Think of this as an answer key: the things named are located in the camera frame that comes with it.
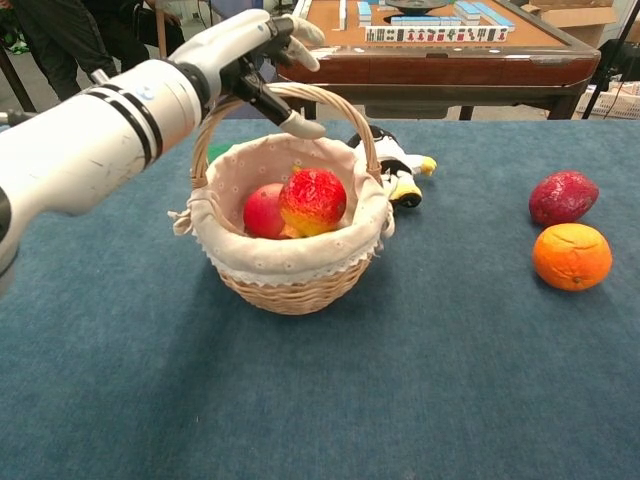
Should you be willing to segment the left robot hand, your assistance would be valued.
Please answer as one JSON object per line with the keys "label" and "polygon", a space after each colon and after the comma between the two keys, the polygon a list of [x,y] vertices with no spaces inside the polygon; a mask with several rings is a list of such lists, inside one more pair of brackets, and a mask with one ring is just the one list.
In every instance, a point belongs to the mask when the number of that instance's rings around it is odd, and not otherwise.
{"label": "left robot hand", "polygon": [[265,10],[249,9],[195,35],[169,61],[187,75],[204,108],[213,107],[221,96],[234,96],[284,132],[318,139],[325,135],[325,128],[292,110],[268,87],[254,58],[265,54],[316,72],[319,61],[308,47],[324,42],[323,31],[306,19],[289,14],[273,17]]}

